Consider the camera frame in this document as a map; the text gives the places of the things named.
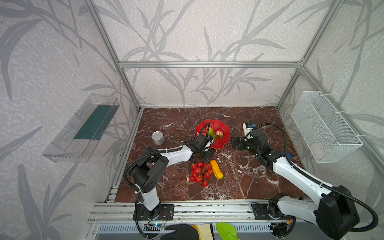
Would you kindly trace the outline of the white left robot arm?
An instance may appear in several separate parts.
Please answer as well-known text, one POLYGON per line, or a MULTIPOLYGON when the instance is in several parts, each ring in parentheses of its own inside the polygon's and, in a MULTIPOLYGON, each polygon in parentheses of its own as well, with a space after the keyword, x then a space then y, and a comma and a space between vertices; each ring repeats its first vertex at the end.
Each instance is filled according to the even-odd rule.
POLYGON ((198 134, 191 140, 183 142, 179 147, 170 149, 154 149, 148 147, 136 160, 124 170, 124 182, 135 190, 138 202, 144 211, 157 214, 161 201, 157 194, 157 185, 167 167, 188 162, 195 155, 206 159, 211 156, 210 147, 214 138, 210 135, 198 134))

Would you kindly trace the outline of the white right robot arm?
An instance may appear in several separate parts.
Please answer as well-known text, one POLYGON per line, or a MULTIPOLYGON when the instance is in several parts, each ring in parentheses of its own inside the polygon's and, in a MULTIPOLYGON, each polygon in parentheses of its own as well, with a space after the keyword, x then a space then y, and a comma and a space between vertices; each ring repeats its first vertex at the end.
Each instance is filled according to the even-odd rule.
POLYGON ((275 202, 282 214, 318 226, 333 240, 341 239, 359 223, 360 217, 348 189, 339 186, 335 191, 328 190, 323 181, 272 149, 263 131, 252 130, 244 137, 232 137, 231 144, 234 149, 254 155, 263 166, 287 179, 311 199, 305 202, 288 196, 278 197, 275 202))

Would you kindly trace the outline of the yellow fake squash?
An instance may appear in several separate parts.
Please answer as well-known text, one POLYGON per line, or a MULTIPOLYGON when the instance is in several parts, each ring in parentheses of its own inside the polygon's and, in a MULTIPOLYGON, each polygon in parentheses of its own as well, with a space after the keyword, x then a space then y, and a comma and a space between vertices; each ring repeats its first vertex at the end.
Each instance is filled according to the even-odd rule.
POLYGON ((213 174, 214 176, 221 180, 224 178, 224 174, 222 173, 220 167, 219 167, 219 164, 217 163, 217 161, 215 160, 211 160, 210 161, 210 165, 211 165, 211 169, 213 170, 213 174))

